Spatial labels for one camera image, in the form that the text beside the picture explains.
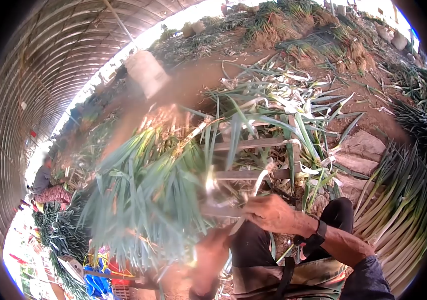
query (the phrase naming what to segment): pile of green onions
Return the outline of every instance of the pile of green onions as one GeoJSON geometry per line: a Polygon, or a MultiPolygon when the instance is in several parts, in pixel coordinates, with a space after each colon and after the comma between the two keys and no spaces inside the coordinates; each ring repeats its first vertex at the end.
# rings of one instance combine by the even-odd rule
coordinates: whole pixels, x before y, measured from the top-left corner
{"type": "Polygon", "coordinates": [[[419,156],[416,144],[400,150],[391,145],[366,188],[355,210],[354,234],[374,247],[385,278],[395,289],[427,249],[427,161],[419,156]],[[361,204],[372,180],[376,183],[361,204]],[[383,183],[385,189],[371,203],[383,183]]]}

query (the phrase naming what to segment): metal rod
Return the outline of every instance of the metal rod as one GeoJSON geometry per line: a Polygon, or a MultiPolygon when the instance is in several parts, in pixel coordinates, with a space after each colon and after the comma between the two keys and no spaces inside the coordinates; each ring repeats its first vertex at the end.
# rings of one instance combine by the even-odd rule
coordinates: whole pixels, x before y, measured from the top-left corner
{"type": "Polygon", "coordinates": [[[117,15],[117,13],[115,12],[114,8],[112,7],[112,5],[110,5],[109,0],[103,0],[103,3],[105,3],[105,5],[108,7],[108,9],[110,9],[110,11],[112,12],[112,14],[114,15],[115,19],[117,19],[118,24],[120,25],[120,27],[123,29],[123,31],[125,31],[125,34],[130,38],[130,40],[132,41],[132,43],[134,44],[134,52],[138,51],[137,46],[135,45],[135,39],[132,37],[132,35],[130,34],[130,32],[127,30],[127,28],[125,27],[125,25],[123,24],[122,20],[120,19],[119,15],[117,15]]]}
{"type": "MultiPolygon", "coordinates": [[[[42,80],[40,80],[40,78],[38,77],[38,75],[37,75],[37,73],[35,73],[35,71],[33,70],[33,69],[30,69],[30,72],[33,74],[33,76],[35,77],[35,79],[37,80],[37,82],[40,84],[40,86],[43,88],[43,90],[45,91],[45,92],[47,92],[47,94],[49,95],[49,97],[52,99],[52,100],[54,100],[54,102],[55,103],[57,103],[58,104],[58,106],[60,106],[60,107],[62,107],[62,105],[60,104],[60,102],[57,100],[57,99],[55,99],[54,98],[54,96],[52,95],[52,93],[50,93],[50,91],[47,89],[47,87],[44,85],[44,83],[42,82],[42,80]]],[[[57,111],[56,109],[55,109],[55,112],[57,113],[57,114],[59,114],[60,115],[60,117],[62,117],[63,116],[63,113],[60,113],[59,111],[57,111]]],[[[72,119],[72,121],[73,122],[75,122],[75,124],[77,124],[79,127],[80,127],[80,124],[77,122],[77,120],[76,119],[74,119],[67,111],[64,111],[66,114],[67,114],[67,116],[69,117],[69,118],[71,118],[72,119]]]]}

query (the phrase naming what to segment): sack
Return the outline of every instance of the sack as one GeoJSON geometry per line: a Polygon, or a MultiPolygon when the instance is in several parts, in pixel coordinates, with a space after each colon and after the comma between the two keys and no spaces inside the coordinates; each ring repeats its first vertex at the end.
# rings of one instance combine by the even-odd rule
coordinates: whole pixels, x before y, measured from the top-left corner
{"type": "Polygon", "coordinates": [[[402,51],[407,46],[409,40],[403,36],[402,33],[396,30],[393,34],[393,39],[390,42],[395,46],[395,48],[397,48],[397,50],[402,51]]]}

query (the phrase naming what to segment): person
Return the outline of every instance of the person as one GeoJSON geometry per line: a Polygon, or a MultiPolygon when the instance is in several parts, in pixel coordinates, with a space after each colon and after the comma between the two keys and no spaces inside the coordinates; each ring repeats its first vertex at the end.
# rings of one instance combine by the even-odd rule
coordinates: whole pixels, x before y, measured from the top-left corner
{"type": "Polygon", "coordinates": [[[249,199],[243,214],[246,221],[233,236],[229,236],[231,226],[213,228],[195,246],[191,299],[215,297],[217,274],[229,257],[229,248],[232,299],[395,299],[372,247],[352,235],[353,207],[347,198],[330,201],[319,220],[295,211],[273,194],[249,199]],[[324,240],[312,245],[308,239],[301,251],[304,260],[295,265],[288,257],[282,267],[269,250],[269,231],[306,239],[323,235],[324,240]],[[347,266],[354,271],[346,280],[347,266]]]}
{"type": "Polygon", "coordinates": [[[47,155],[43,160],[43,165],[37,171],[33,181],[33,198],[36,204],[47,202],[60,202],[62,208],[71,202],[72,195],[66,191],[62,185],[52,185],[50,183],[50,172],[52,168],[52,159],[47,155]]]}
{"type": "Polygon", "coordinates": [[[222,14],[224,17],[227,16],[227,10],[229,10],[228,6],[225,3],[222,3],[220,6],[220,10],[222,11],[222,14]]]}

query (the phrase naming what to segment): apron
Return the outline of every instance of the apron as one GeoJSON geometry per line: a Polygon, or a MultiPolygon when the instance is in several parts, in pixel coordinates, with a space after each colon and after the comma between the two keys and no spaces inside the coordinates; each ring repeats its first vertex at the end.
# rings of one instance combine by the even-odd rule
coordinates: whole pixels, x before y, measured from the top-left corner
{"type": "MultiPolygon", "coordinates": [[[[347,266],[333,257],[300,263],[293,269],[282,299],[336,300],[346,279],[347,266]]],[[[281,280],[288,280],[284,267],[233,267],[232,299],[278,299],[281,280]]]]}

